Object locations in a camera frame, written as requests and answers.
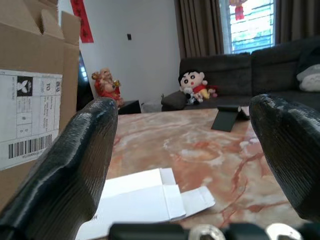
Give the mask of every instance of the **marble tabletop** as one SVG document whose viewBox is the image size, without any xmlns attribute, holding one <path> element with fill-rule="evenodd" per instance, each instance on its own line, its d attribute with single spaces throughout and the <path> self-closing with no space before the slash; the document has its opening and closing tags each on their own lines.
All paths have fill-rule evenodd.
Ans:
<svg viewBox="0 0 320 240">
<path fill-rule="evenodd" d="M 120 115 L 107 178 L 172 168 L 181 192 L 207 186 L 215 206 L 179 221 L 185 228 L 302 224 L 271 173 L 250 121 L 237 122 L 231 132 L 211 130 L 217 112 Z"/>
</svg>

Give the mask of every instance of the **white wall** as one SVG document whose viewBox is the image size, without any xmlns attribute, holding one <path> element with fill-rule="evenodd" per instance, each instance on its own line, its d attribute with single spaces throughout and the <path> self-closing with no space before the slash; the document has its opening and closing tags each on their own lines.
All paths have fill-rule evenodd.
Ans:
<svg viewBox="0 0 320 240">
<path fill-rule="evenodd" d="M 94 39 L 94 43 L 80 41 L 89 77 L 110 68 L 122 83 L 125 101 L 143 103 L 179 89 L 174 0 L 85 0 L 84 4 Z M 70 0 L 59 0 L 59 9 L 72 13 Z"/>
</svg>

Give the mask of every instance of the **dark gray couch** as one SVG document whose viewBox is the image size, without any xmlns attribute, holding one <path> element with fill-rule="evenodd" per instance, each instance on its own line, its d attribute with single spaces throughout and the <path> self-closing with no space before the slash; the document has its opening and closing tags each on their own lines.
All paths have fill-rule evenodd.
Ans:
<svg viewBox="0 0 320 240">
<path fill-rule="evenodd" d="M 299 90 L 296 79 L 301 53 L 316 46 L 320 46 L 320 36 L 279 44 L 252 54 L 182 59 L 179 72 L 190 69 L 204 72 L 208 85 L 218 87 L 218 97 L 200 105 L 186 105 L 185 95 L 176 91 L 162 99 L 162 111 L 208 109 L 218 105 L 248 106 L 253 96 L 264 93 L 320 111 L 320 92 Z"/>
</svg>

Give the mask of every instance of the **brown curtain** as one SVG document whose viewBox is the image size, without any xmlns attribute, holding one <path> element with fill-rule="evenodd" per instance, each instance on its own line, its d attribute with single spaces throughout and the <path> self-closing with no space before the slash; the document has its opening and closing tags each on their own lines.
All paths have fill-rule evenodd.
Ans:
<svg viewBox="0 0 320 240">
<path fill-rule="evenodd" d="M 276 0 L 277 44 L 320 34 L 320 0 Z"/>
<path fill-rule="evenodd" d="M 219 0 L 175 0 L 180 57 L 224 53 Z"/>
</svg>

